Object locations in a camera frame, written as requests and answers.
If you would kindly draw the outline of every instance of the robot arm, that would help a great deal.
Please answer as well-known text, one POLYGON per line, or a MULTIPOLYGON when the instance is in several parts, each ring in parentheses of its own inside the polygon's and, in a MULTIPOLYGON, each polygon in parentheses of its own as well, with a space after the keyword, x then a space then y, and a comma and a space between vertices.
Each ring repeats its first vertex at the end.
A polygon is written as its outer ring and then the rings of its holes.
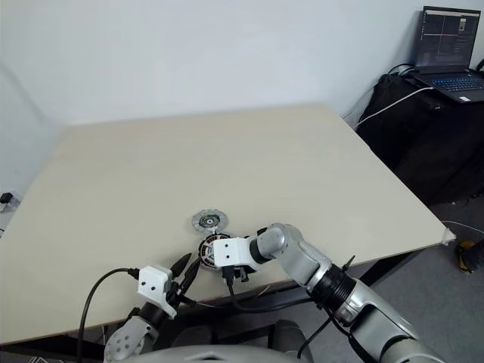
POLYGON ((444 362, 390 304, 334 265, 292 225, 276 223, 254 237, 218 240, 214 258, 219 267, 248 265, 254 270, 276 259, 315 303, 349 327, 350 343, 364 361, 444 362))

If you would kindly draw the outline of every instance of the wooden table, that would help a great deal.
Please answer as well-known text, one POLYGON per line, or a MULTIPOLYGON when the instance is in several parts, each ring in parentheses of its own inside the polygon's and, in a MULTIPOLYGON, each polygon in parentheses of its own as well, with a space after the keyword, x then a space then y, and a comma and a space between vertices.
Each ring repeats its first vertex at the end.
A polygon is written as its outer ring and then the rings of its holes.
MULTIPOLYGON (((298 227, 337 264, 417 250, 445 226, 321 105, 103 123, 70 129, 0 241, 0 343, 76 330, 86 295, 117 267, 170 266, 197 251, 191 217, 216 208, 227 231, 298 227)), ((237 291, 286 280, 277 263, 237 291)), ((127 275, 104 282, 87 326, 141 305, 127 275)), ((200 271, 197 300, 226 296, 200 271)))

